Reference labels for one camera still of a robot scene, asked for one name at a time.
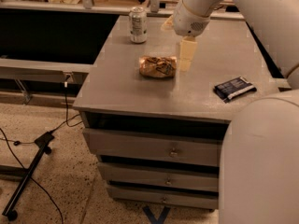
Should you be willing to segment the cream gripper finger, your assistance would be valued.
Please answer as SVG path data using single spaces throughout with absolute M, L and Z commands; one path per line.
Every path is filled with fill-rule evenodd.
M 181 71 L 189 70 L 196 49 L 197 41 L 194 37 L 186 36 L 182 38 L 179 44 L 179 69 Z
M 162 31 L 171 31 L 173 29 L 173 16 L 170 16 L 161 26 Z

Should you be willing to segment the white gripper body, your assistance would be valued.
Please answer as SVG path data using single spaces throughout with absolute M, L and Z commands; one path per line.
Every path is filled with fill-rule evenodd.
M 199 0 L 180 0 L 173 13 L 173 27 L 177 35 L 197 37 L 210 22 L 212 5 Z

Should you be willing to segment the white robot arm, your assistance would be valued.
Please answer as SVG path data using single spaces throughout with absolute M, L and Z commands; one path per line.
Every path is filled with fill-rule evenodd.
M 198 36 L 222 0 L 180 0 L 177 35 Z M 230 122 L 221 149 L 219 224 L 299 224 L 299 0 L 233 0 L 291 85 Z

